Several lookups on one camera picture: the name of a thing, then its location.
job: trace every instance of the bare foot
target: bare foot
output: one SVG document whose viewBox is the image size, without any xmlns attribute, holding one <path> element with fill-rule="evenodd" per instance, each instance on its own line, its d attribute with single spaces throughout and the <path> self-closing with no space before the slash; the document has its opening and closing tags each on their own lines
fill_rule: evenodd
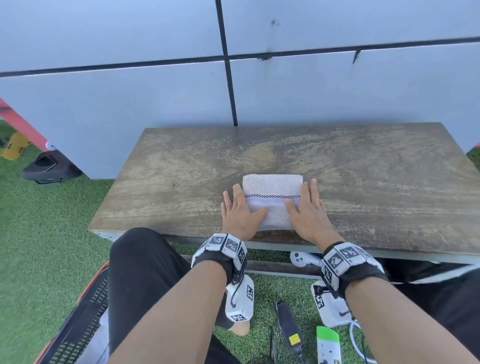
<svg viewBox="0 0 480 364">
<path fill-rule="evenodd" d="M 233 332 L 235 335 L 245 336 L 250 331 L 250 321 L 236 322 L 228 330 Z"/>
</svg>

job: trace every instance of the white panel wall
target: white panel wall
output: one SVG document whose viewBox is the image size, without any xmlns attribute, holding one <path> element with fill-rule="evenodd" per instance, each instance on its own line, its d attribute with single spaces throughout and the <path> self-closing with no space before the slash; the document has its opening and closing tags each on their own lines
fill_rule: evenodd
<svg viewBox="0 0 480 364">
<path fill-rule="evenodd" d="M 242 125 L 440 121 L 480 140 L 480 44 L 231 61 Z"/>
<path fill-rule="evenodd" d="M 478 0 L 223 0 L 229 54 L 480 36 Z"/>
<path fill-rule="evenodd" d="M 223 61 L 7 77 L 0 90 L 90 178 L 116 178 L 144 128 L 233 125 Z"/>
<path fill-rule="evenodd" d="M 3 0 L 0 17 L 0 72 L 223 54 L 214 0 Z"/>
</svg>

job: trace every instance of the yellow label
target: yellow label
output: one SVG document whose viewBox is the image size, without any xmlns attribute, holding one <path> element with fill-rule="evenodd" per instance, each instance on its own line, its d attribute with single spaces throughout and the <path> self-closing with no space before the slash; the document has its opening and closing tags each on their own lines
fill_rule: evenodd
<svg viewBox="0 0 480 364">
<path fill-rule="evenodd" d="M 300 342 L 300 336 L 298 334 L 292 335 L 288 338 L 290 340 L 290 344 L 293 346 Z"/>
</svg>

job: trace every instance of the wooden table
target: wooden table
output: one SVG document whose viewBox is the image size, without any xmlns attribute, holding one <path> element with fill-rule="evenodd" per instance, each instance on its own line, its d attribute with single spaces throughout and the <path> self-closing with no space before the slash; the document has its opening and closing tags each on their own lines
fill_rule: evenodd
<svg viewBox="0 0 480 364">
<path fill-rule="evenodd" d="M 249 173 L 315 177 L 333 226 L 373 256 L 480 263 L 480 173 L 440 123 L 145 129 L 89 229 L 200 243 Z M 247 247 L 318 252 L 290 231 Z"/>
</svg>

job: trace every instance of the white cable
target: white cable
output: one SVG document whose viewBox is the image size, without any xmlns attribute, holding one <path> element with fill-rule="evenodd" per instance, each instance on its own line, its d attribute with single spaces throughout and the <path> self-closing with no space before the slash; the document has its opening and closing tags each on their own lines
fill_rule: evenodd
<svg viewBox="0 0 480 364">
<path fill-rule="evenodd" d="M 355 342 L 355 338 L 353 337 L 353 327 L 354 326 L 358 327 L 361 330 L 360 324 L 356 320 L 353 320 L 352 322 L 350 322 L 350 325 L 348 327 L 348 333 L 350 334 L 350 340 L 352 342 L 353 348 L 355 349 L 357 354 L 360 356 L 360 358 L 365 359 L 366 354 L 361 352 L 361 350 L 357 346 L 357 343 Z M 372 363 L 372 364 L 377 364 L 377 361 L 375 359 L 367 358 L 367 362 Z"/>
</svg>

